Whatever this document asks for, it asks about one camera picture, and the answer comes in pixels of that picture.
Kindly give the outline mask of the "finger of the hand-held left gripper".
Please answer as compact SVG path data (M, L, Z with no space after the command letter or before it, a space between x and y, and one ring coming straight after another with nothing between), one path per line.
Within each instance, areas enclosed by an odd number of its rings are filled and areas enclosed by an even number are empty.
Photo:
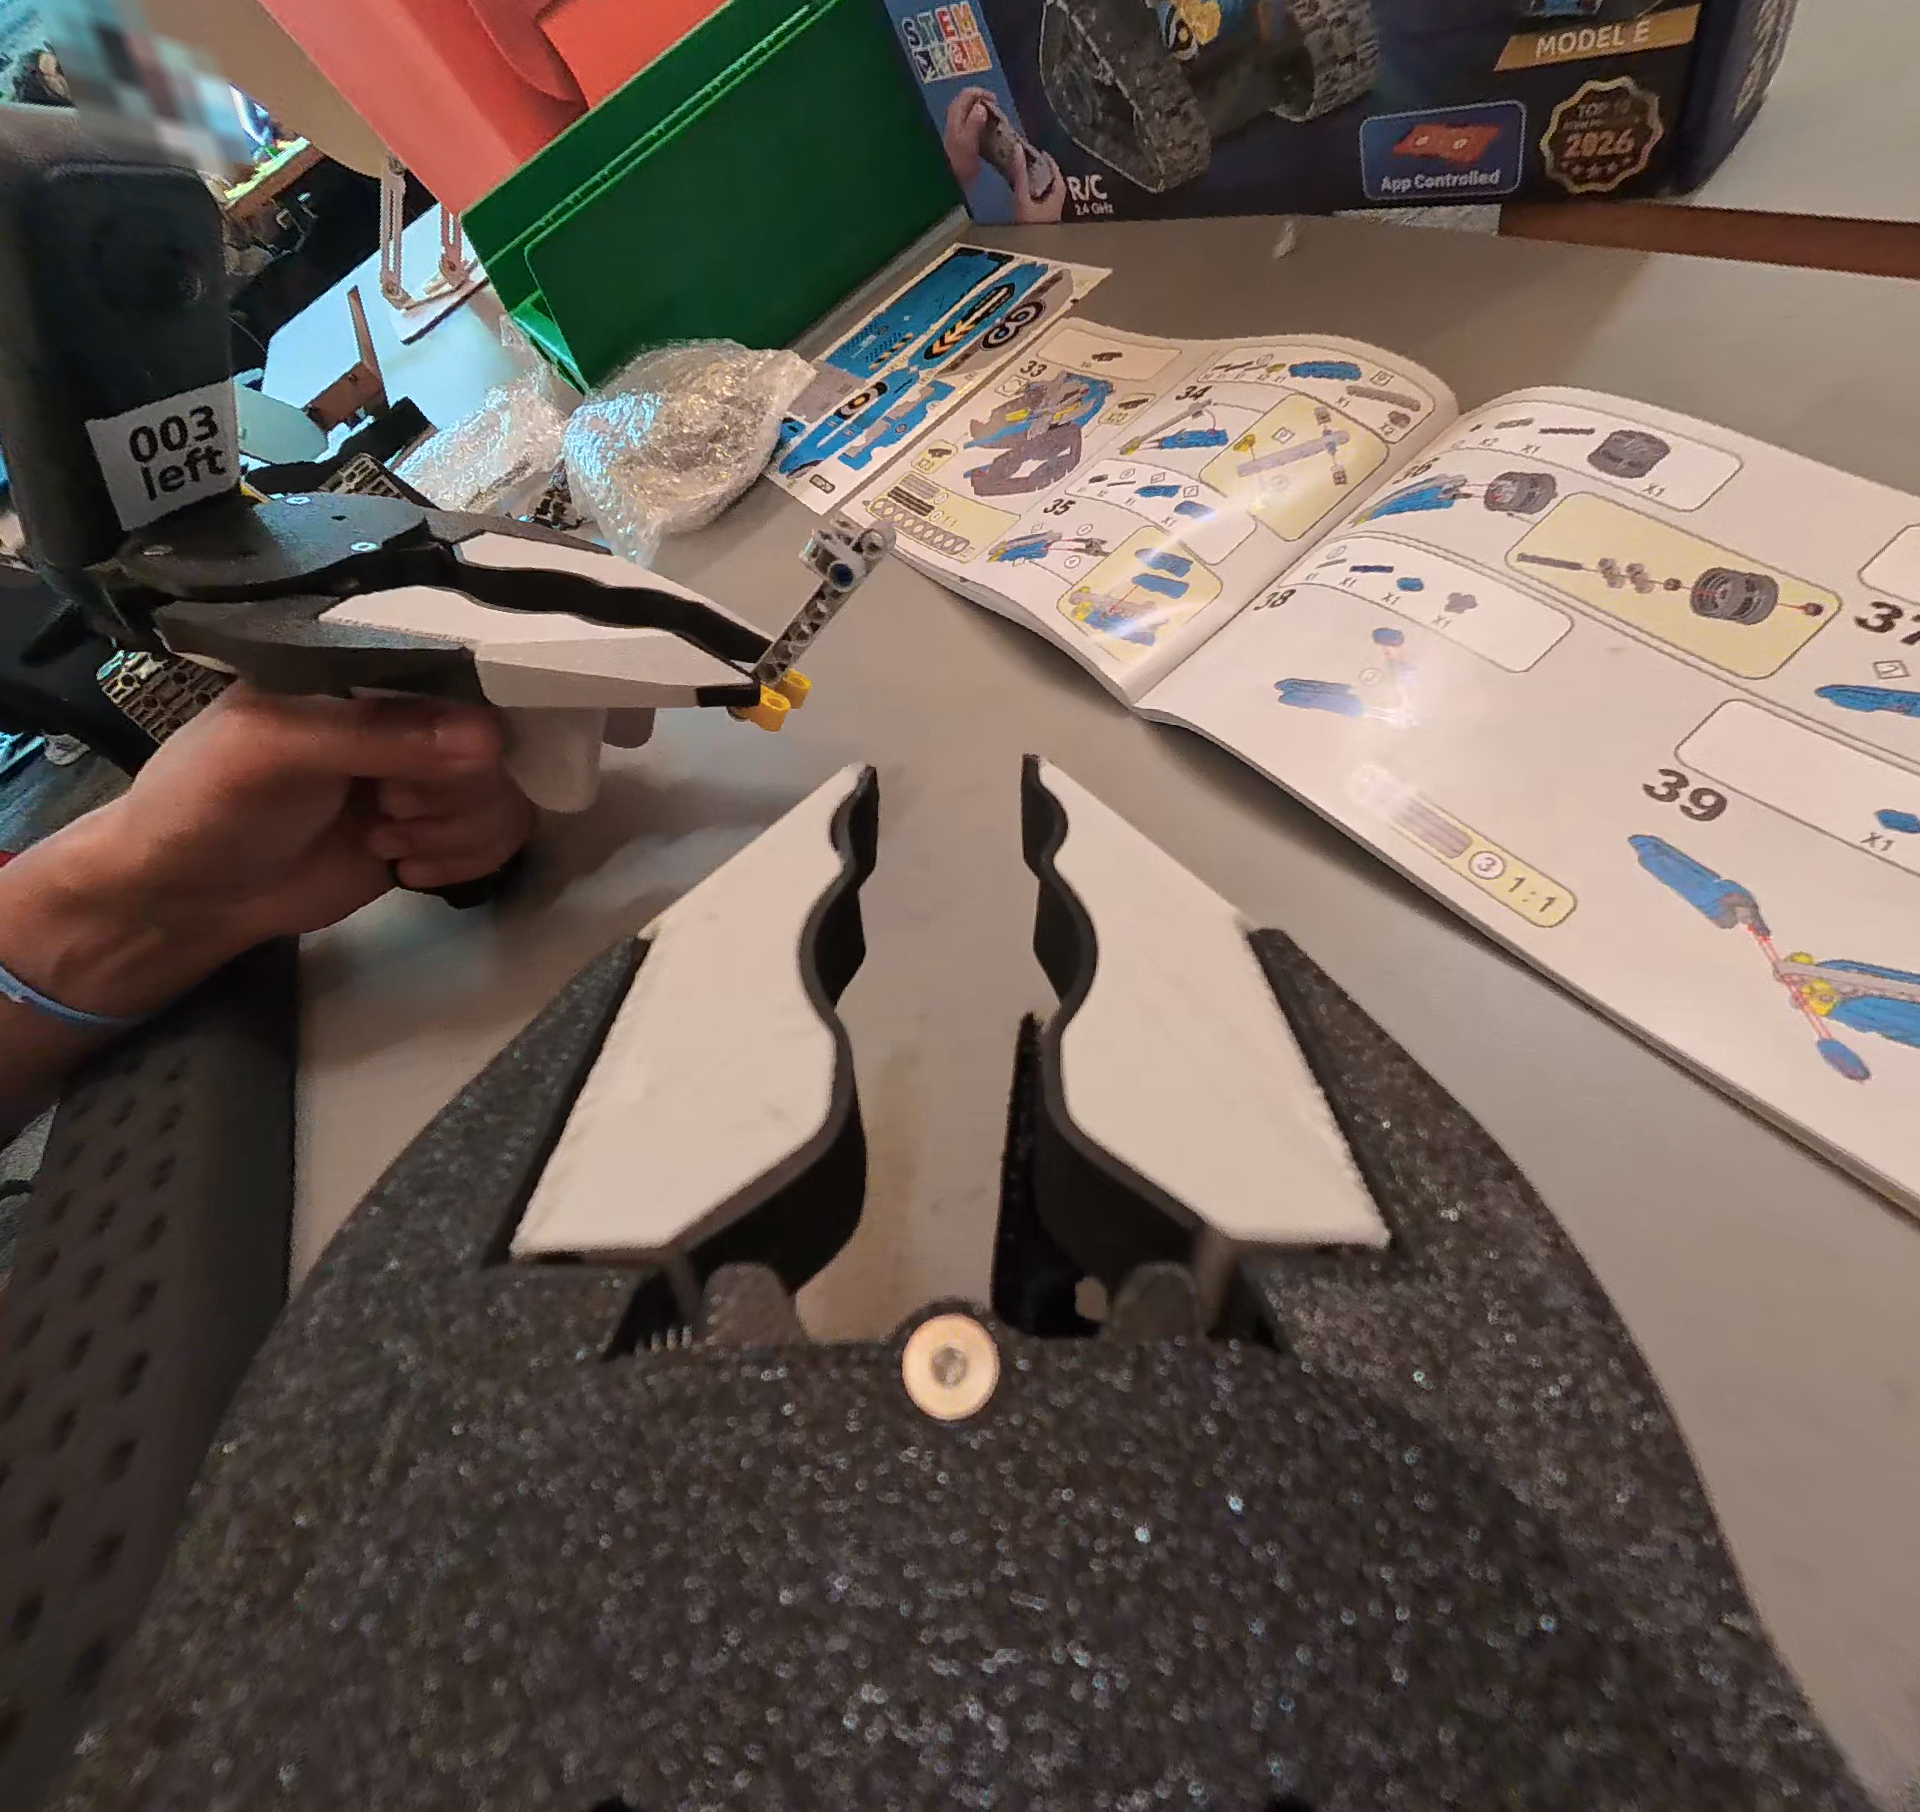
M500 710L751 710L757 703L749 670L682 635L490 608L451 589L344 600L320 614L320 625L451 641L471 656L482 696Z
M757 662L771 648L771 633L623 557L510 531L452 542L444 589L508 614L666 633L725 662Z

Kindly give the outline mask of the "beige laptop stand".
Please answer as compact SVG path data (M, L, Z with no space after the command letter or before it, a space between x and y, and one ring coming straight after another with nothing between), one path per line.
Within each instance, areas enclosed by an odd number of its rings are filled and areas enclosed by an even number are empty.
M486 284L457 213L439 211L432 242L405 238L405 168L397 153L259 0L139 3L161 36L199 52L324 156L378 179L378 290L399 342L430 333Z

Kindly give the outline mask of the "clear plastic bag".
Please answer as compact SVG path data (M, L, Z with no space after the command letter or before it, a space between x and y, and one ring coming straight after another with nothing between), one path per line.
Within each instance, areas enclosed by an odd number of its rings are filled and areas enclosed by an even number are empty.
M444 509L574 533L648 568L706 528L773 455L815 365L733 341L672 341L579 392L524 350L397 479Z

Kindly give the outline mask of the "blue sticker sheet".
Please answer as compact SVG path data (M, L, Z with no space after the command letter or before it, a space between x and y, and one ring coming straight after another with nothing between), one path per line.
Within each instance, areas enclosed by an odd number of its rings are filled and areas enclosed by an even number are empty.
M952 245L811 363L763 475L826 512L979 384L1018 365L1110 270Z

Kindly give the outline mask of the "green plastic bin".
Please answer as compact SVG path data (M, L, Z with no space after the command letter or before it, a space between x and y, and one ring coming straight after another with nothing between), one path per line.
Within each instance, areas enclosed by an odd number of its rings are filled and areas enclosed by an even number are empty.
M672 341L788 345L955 204L879 0L728 0L462 224L591 388Z

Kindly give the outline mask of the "long grey building beam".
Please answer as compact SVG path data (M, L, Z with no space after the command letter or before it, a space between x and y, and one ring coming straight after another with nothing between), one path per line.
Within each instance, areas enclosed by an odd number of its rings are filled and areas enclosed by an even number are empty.
M836 596L819 589L819 578L814 572L811 577L814 577L814 586L809 594L804 600L802 608L792 614L792 618L784 626L781 626L781 633L771 638L771 642L766 648L766 652L756 662L754 677L762 688L771 688L773 682L781 678L781 675L797 669L798 660L804 657L804 652L807 652L815 642L817 635L826 628L826 625L831 625L831 621L836 618L836 614L847 605L852 594L858 593L860 586L870 578L866 577L866 581L862 581L858 589L853 589L850 594Z

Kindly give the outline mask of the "black perforated pad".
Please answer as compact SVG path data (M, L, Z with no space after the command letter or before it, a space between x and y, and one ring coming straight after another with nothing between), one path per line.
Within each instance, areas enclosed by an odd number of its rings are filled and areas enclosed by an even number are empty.
M1 1320L1 1804L108 1703L289 1280L299 945L230 962L54 1109Z

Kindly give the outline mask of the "blue wristband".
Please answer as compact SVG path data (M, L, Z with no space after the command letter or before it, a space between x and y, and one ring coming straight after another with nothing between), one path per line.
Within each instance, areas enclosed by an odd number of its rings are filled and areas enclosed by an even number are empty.
M71 1032L86 1032L91 1036L117 1036L132 1032L144 1022L145 1015L108 1015L88 1008L76 1008L64 1005L63 1000L38 990L34 984L21 980L13 968L1 965L0 972L1 997L14 1008L29 1010L45 1021L59 1022Z

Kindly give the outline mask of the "instruction booklet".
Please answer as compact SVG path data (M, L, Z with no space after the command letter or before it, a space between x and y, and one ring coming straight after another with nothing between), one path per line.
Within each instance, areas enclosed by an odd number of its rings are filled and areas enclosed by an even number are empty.
M1343 336L876 397L852 523L1915 1211L1915 497Z

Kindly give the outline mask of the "person's left hand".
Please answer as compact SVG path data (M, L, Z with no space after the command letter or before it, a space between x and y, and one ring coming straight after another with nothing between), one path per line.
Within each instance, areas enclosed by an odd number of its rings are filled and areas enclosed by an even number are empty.
M394 888L486 878L535 821L502 750L482 706L236 687L117 800L4 867L1 959L110 940L145 1015Z

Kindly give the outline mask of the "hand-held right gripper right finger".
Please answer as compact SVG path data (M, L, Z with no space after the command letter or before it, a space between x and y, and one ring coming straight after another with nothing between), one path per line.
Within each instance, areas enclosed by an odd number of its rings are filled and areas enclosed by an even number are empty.
M1277 1335L1261 1272L1390 1248L1256 932L1038 753L1021 764L1033 950L995 1317L1029 1335Z

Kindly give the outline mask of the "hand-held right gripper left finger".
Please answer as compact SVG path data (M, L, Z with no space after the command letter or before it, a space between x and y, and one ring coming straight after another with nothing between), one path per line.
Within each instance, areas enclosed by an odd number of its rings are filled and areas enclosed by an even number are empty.
M802 1291L866 1195L836 1003L866 956L879 786L852 764L638 936L637 971L516 1224L517 1263L712 1272Z

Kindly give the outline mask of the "robot kit box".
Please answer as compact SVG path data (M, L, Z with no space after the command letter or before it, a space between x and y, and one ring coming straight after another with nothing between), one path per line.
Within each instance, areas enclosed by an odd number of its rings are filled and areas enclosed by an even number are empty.
M976 224L1698 185L1797 0L879 0Z

